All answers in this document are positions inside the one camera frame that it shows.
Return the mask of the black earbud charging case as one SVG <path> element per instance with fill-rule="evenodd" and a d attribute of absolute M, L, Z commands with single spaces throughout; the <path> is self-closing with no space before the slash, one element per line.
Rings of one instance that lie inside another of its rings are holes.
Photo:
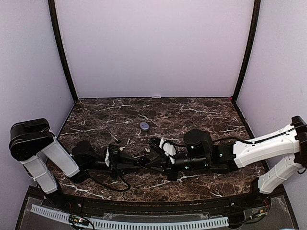
<path fill-rule="evenodd" d="M 149 164 L 151 162 L 150 159 L 148 159 L 147 157 L 140 157 L 137 159 L 137 163 L 139 166 L 143 167 L 143 168 L 147 168 L 147 164 Z"/>

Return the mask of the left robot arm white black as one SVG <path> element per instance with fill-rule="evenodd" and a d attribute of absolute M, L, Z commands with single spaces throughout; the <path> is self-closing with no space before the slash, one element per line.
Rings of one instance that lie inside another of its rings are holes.
<path fill-rule="evenodd" d="M 57 209 L 65 208 L 68 199 L 60 192 L 59 183 L 41 158 L 43 155 L 75 184 L 90 177 L 87 170 L 106 171 L 117 178 L 140 168 L 136 158 L 124 154 L 115 145 L 109 145 L 101 156 L 95 153 L 90 142 L 83 140 L 76 144 L 72 152 L 68 152 L 44 118 L 14 124 L 10 129 L 10 138 L 12 157 L 24 166 Z"/>

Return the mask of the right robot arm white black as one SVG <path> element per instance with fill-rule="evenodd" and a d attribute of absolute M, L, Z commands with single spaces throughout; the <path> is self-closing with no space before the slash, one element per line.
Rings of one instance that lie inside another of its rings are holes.
<path fill-rule="evenodd" d="M 245 196 L 245 204 L 255 208 L 263 195 L 273 190 L 300 170 L 307 168 L 307 124 L 300 116 L 292 117 L 291 124 L 278 131 L 254 138 L 224 138 L 212 140 L 207 131 L 192 129 L 184 135 L 186 152 L 180 146 L 163 138 L 151 138 L 149 145 L 159 156 L 145 167 L 160 171 L 170 181 L 177 180 L 179 171 L 206 169 L 226 174 L 258 161 L 282 156 L 267 173 L 252 182 L 253 191 Z"/>

